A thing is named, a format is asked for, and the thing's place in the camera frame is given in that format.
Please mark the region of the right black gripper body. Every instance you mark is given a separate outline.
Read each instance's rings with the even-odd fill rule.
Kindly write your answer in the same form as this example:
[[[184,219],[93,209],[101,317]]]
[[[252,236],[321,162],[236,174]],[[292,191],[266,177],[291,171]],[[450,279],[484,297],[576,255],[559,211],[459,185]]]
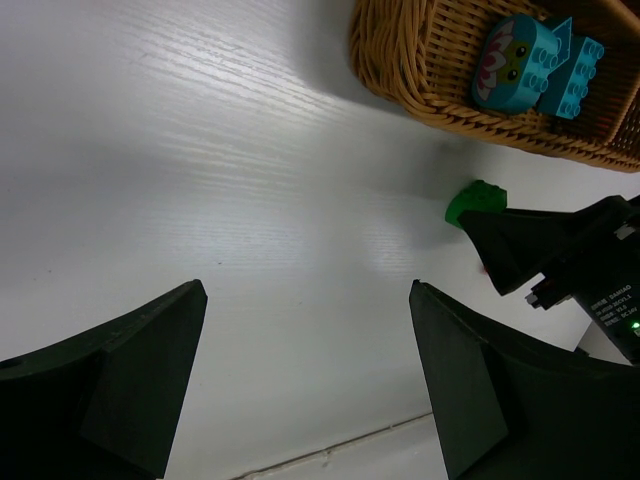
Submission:
[[[527,302],[548,310],[575,300],[629,363],[639,365],[639,199],[612,220],[592,221],[582,237],[544,266]]]

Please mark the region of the green lego brick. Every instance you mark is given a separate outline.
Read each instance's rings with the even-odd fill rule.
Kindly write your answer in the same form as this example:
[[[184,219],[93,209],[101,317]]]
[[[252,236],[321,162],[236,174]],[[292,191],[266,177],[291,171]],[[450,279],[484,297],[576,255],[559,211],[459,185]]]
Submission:
[[[483,180],[474,180],[459,191],[449,202],[445,221],[461,229],[459,216],[465,211],[500,213],[507,208],[507,191]]]

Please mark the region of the teal lego brick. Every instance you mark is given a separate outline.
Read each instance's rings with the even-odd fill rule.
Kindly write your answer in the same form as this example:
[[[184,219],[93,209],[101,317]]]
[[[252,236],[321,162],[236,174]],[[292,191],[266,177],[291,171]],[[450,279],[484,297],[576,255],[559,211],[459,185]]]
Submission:
[[[509,115],[531,109],[558,66],[559,40],[531,16],[501,20],[488,36],[471,85],[482,108]]]

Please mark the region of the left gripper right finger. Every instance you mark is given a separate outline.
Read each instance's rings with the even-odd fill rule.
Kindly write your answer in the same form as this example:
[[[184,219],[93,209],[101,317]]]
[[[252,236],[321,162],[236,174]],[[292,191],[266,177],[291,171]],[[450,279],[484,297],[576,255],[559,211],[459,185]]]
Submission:
[[[635,479],[639,372],[487,318],[430,284],[409,304],[451,479]]]

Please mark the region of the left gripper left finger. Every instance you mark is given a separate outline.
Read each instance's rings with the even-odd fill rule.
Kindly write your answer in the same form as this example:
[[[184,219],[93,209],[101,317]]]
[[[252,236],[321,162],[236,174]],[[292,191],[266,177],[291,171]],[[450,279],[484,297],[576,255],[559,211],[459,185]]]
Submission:
[[[2,361],[2,478],[163,478],[206,306],[192,280]]]

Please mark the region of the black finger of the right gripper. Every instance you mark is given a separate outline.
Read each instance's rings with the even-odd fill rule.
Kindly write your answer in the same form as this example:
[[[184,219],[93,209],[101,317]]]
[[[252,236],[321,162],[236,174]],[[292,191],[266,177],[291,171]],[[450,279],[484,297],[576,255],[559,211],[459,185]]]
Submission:
[[[630,219],[630,202],[609,196],[576,212],[467,210],[459,223],[493,283],[507,295],[538,274],[562,270],[592,252]]]

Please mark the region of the long teal lego stack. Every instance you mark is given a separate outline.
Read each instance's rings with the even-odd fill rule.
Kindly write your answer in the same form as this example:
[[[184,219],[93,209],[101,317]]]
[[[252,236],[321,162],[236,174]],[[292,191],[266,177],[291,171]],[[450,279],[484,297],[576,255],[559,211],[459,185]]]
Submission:
[[[549,74],[547,90],[536,105],[538,113],[573,120],[589,93],[589,82],[605,48],[596,40],[573,33],[571,17],[550,18],[543,22],[559,40],[558,66]]]

